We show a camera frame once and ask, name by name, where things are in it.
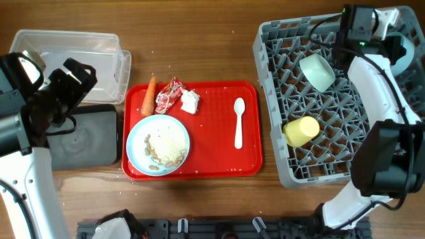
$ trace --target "cup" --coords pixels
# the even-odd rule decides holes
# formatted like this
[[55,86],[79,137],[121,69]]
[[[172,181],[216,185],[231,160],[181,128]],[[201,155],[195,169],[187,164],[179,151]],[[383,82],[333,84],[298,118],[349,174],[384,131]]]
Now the cup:
[[286,136],[286,143],[292,147],[301,147],[316,137],[319,132],[319,122],[311,116],[304,116],[291,121],[283,129],[283,133]]
[[300,60],[299,67],[308,82],[318,91],[326,91],[335,81],[335,73],[327,61],[319,54]]

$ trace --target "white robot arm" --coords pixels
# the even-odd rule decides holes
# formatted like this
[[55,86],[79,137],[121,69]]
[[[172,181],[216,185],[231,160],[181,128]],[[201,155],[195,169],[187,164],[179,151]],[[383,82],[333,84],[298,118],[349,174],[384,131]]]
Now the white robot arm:
[[[71,58],[41,88],[43,60],[36,52],[0,56],[0,194],[17,239],[67,239],[70,233],[52,179],[46,130],[60,127],[96,84],[96,71]],[[127,210],[99,221],[94,238],[146,237]]]
[[[419,116],[412,111],[396,85],[390,69],[390,60],[382,55],[366,54],[365,56],[378,64],[390,78],[405,108],[409,124],[415,125],[416,122],[419,122]],[[359,92],[371,127],[376,121],[392,120],[395,123],[404,123],[388,83],[374,66],[365,59],[356,56],[348,70],[348,78],[354,83]],[[371,202],[389,202],[390,200],[392,198],[387,195],[363,197],[360,190],[356,189],[353,182],[350,181],[334,199],[323,205],[323,220],[326,226],[337,228],[361,213]],[[379,205],[369,209],[363,216],[377,206]],[[360,219],[361,217],[350,225],[343,227],[342,230],[353,229]]]
[[[375,28],[375,38],[380,40],[371,40],[371,19],[379,17],[377,12],[392,17],[381,17],[380,27],[376,27],[379,31]],[[346,5],[335,44],[326,45],[333,48],[336,67],[344,70],[356,86],[371,130],[353,158],[352,181],[316,210],[321,220],[317,232],[321,235],[354,228],[379,205],[391,210],[400,208],[406,194],[419,191],[424,182],[420,148],[425,127],[398,88],[388,59],[403,55],[397,42],[400,39],[385,37],[388,22],[394,24],[397,16],[395,8],[375,11]],[[405,153],[395,155],[397,147]],[[400,200],[397,206],[390,207],[386,203],[393,198]]]

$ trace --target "wooden table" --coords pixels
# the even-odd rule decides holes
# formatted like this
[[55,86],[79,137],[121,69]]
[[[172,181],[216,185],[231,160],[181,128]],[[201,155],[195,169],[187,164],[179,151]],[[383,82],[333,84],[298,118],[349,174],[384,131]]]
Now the wooden table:
[[[260,88],[252,44],[265,21],[336,13],[344,1],[92,1],[6,0],[0,4],[0,53],[9,51],[20,29],[116,33],[132,55],[129,86],[147,83],[152,73],[168,82],[235,80],[259,92],[264,165],[253,177],[135,182],[120,163],[109,167],[54,172],[54,183],[73,236],[77,222],[94,221],[128,208],[139,218],[252,218],[307,216],[343,187],[323,185],[289,190],[279,182],[270,141],[270,120]],[[376,7],[410,5],[420,14],[423,1],[356,1]],[[371,213],[375,238],[425,235],[425,190],[409,195],[402,209]],[[0,204],[0,238],[13,232]]]

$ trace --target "plastic container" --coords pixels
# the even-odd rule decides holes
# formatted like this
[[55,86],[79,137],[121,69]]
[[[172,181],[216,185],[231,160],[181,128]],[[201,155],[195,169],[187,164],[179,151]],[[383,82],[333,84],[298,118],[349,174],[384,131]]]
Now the plastic container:
[[[140,173],[128,160],[126,143],[131,129],[143,119],[140,113],[147,84],[134,86],[126,96],[122,169],[133,180],[196,179],[213,177],[241,177],[260,170],[263,156],[255,88],[245,81],[188,82],[187,90],[199,96],[196,114],[181,110],[181,100],[167,111],[168,116],[179,120],[191,139],[191,149],[185,162],[174,172],[151,177]],[[157,84],[155,95],[166,84]],[[233,106],[242,98],[246,110],[242,115],[242,149],[234,147],[236,113]]]
[[20,30],[10,52],[36,51],[46,63],[44,78],[73,58],[96,69],[98,83],[83,102],[120,104],[127,92],[131,54],[122,50],[115,34]]
[[[395,29],[414,43],[414,59],[396,77],[412,109],[425,116],[425,39],[410,7],[401,6]],[[357,89],[335,71],[337,79],[318,92],[304,77],[299,61],[312,54],[326,60],[331,49],[313,44],[310,30],[331,15],[270,21],[260,25],[252,50],[258,79],[266,95],[272,130],[270,132],[280,182],[287,188],[301,188],[349,180],[351,160],[369,131],[367,115]],[[339,20],[317,27],[313,37],[332,42]],[[302,147],[287,145],[282,126],[303,116],[318,120],[320,132]]]

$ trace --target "crumpled wrapper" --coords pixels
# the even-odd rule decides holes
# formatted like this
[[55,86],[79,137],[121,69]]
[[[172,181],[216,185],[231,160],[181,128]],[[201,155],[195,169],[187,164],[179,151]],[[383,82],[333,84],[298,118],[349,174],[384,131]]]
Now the crumpled wrapper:
[[165,114],[167,110],[180,98],[185,88],[186,87],[183,85],[182,81],[174,77],[171,82],[157,95],[155,99],[155,102],[157,103],[155,113]]

